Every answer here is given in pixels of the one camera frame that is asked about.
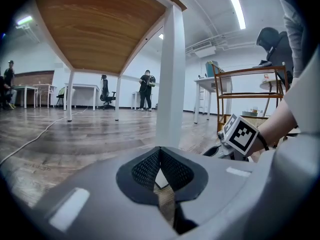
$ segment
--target black mesh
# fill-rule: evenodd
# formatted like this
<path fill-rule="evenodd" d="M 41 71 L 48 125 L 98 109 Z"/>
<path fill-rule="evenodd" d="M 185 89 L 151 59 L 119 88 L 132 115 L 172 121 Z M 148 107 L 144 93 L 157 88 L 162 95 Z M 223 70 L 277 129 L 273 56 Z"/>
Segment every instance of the black mesh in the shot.
<path fill-rule="evenodd" d="M 138 184 L 153 191 L 159 169 L 160 160 L 157 151 L 132 168 L 132 177 Z"/>
<path fill-rule="evenodd" d="M 194 172 L 172 156 L 161 151 L 161 170 L 173 191 L 177 191 L 194 178 Z"/>

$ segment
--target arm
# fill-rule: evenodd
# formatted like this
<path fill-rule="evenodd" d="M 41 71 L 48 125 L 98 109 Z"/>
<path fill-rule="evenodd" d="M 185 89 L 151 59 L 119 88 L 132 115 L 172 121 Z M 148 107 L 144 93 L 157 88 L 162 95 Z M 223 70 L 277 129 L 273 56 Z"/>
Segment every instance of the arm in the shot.
<path fill-rule="evenodd" d="M 284 137 L 294 127 L 297 122 L 292 115 L 286 101 L 283 99 L 275 112 L 267 121 L 261 124 L 258 129 L 268 145 L 277 142 L 280 138 Z M 247 156 L 251 156 L 253 152 L 262 150 L 264 146 L 258 138 L 255 139 Z"/>

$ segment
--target ceiling light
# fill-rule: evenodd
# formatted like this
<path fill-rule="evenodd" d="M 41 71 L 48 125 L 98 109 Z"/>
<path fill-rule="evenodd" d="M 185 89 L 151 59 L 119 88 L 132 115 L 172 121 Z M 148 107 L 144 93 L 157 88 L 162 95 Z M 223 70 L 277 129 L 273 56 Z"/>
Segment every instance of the ceiling light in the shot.
<path fill-rule="evenodd" d="M 17 22 L 17 24 L 18 25 L 22 25 L 22 24 L 24 24 L 24 23 L 26 23 L 26 22 L 29 22 L 29 21 L 31 21 L 32 20 L 32 17 L 31 16 L 27 16 L 27 17 L 25 17 L 25 18 L 23 18 L 23 19 L 20 19 L 18 22 Z"/>
<path fill-rule="evenodd" d="M 246 23 L 245 23 L 245 18 L 244 18 L 244 14 L 242 12 L 242 9 L 241 9 L 240 2 L 239 2 L 239 0 L 231 0 L 231 2 L 233 4 L 236 16 L 238 18 L 240 29 L 244 30 L 246 28 Z"/>

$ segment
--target wooden table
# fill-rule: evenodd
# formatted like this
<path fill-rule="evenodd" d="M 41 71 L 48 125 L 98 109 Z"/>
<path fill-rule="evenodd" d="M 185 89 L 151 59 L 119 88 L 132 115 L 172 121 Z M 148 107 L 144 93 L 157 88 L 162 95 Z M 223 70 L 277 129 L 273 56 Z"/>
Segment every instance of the wooden table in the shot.
<path fill-rule="evenodd" d="M 68 90 L 69 84 L 65 83 L 64 84 L 64 95 L 63 95 L 63 110 L 67 110 L 67 90 Z M 82 84 L 82 83 L 73 83 L 70 90 L 72 90 L 72 88 L 74 89 L 92 89 L 93 90 L 93 111 L 96 110 L 96 100 L 97 97 L 99 96 L 99 92 L 100 92 L 100 88 L 95 85 L 95 84 Z M 68 100 L 72 99 L 72 95 L 71 95 L 71 91 L 70 91 L 70 95 L 68 95 Z M 68 103 L 68 106 L 71 106 L 72 101 L 70 100 Z"/>
<path fill-rule="evenodd" d="M 36 108 L 36 93 L 38 88 L 34 87 L 34 86 L 30 86 L 30 85 L 19 85 L 19 86 L 14 86 L 13 87 L 14 90 L 21 90 L 21 102 L 20 105 L 21 107 L 23 106 L 25 109 L 27 108 L 27 90 L 34 90 L 34 97 L 33 97 L 33 107 Z"/>
<path fill-rule="evenodd" d="M 208 111 L 207 111 L 207 120 L 210 118 L 210 108 L 211 108 L 211 94 L 216 92 L 216 84 L 214 77 L 206 77 L 194 80 L 196 82 L 196 95 L 195 95 L 195 110 L 194 110 L 194 120 L 195 124 L 198 123 L 199 116 L 199 103 L 200 103 L 200 87 L 209 92 L 209 101 L 208 101 Z M 231 77 L 225 77 L 222 79 L 222 89 L 227 93 L 232 93 L 232 80 Z M 231 114 L 231 99 L 228 99 L 226 103 L 226 113 Z"/>
<path fill-rule="evenodd" d="M 38 94 L 40 92 L 40 98 L 39 98 L 40 108 L 41 108 L 42 89 L 43 88 L 48 89 L 47 108 L 49 109 L 49 96 L 51 95 L 51 98 L 52 98 L 52 94 L 55 93 L 55 90 L 57 89 L 57 87 L 48 83 L 34 84 L 33 86 L 38 88 L 38 90 L 36 91 L 36 98 L 35 98 L 36 107 L 38 107 Z"/>
<path fill-rule="evenodd" d="M 255 75 L 255 74 L 271 74 L 274 73 L 276 83 L 278 82 L 279 71 L 283 71 L 284 80 L 285 80 L 285 91 L 288 91 L 288 79 L 286 73 L 286 65 L 283 62 L 282 66 L 265 66 L 265 67 L 252 67 L 240 70 L 233 70 L 228 72 L 221 72 L 219 67 L 216 67 L 214 64 L 211 64 L 214 82 L 216 89 L 216 101 L 217 101 L 217 131 L 222 128 L 223 122 L 220 121 L 220 103 L 219 100 L 222 100 L 222 118 L 224 118 L 224 99 L 256 99 L 256 98 L 274 98 L 276 99 L 276 106 L 278 106 L 278 99 L 282 99 L 284 94 L 279 90 L 279 85 L 276 84 L 276 92 L 223 92 L 222 83 L 223 79 L 237 76 L 245 75 Z"/>
<path fill-rule="evenodd" d="M 47 43 L 70 69 L 70 90 L 75 72 L 117 77 L 116 121 L 121 76 L 163 27 L 155 144 L 179 147 L 185 85 L 181 78 L 186 74 L 182 12 L 187 9 L 180 0 L 31 0 L 29 5 Z M 69 122 L 71 99 L 69 91 Z"/>

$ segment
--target cable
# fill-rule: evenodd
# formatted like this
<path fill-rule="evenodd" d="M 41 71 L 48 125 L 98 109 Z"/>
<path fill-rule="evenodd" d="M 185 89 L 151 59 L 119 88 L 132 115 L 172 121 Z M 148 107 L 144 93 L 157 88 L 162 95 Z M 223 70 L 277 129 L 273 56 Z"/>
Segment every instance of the cable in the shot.
<path fill-rule="evenodd" d="M 76 115 L 76 114 L 81 114 L 81 113 L 85 112 L 85 111 L 88 109 L 88 107 L 87 107 L 84 111 L 82 111 L 82 112 L 77 112 L 77 113 L 72 114 L 72 116 L 73 116 L 73 115 Z M 60 119 L 58 119 L 58 120 L 55 120 L 52 124 L 50 124 L 49 126 L 47 126 L 47 127 L 45 128 L 45 130 L 42 131 L 42 132 L 38 135 L 38 137 L 34 138 L 33 140 L 30 140 L 30 141 L 27 142 L 26 144 L 24 144 L 24 145 L 22 145 L 21 147 L 19 147 L 16 151 L 14 151 L 14 152 L 12 152 L 11 154 L 7 155 L 4 159 L 2 159 L 2 160 L 0 161 L 0 167 L 2 166 L 2 164 L 3 164 L 8 158 L 12 157 L 14 154 L 16 154 L 17 152 L 19 152 L 20 150 L 22 150 L 25 146 L 27 146 L 27 145 L 29 145 L 30 143 L 35 142 L 37 139 L 39 139 L 39 138 L 41 137 L 41 135 L 44 134 L 44 133 L 50 128 L 50 126 L 52 126 L 54 123 L 56 123 L 56 122 L 58 122 L 58 121 L 60 121 L 60 120 L 62 120 L 62 119 L 66 119 L 66 118 L 67 118 L 67 116 L 66 116 L 66 117 L 63 117 L 63 118 L 60 118 Z"/>

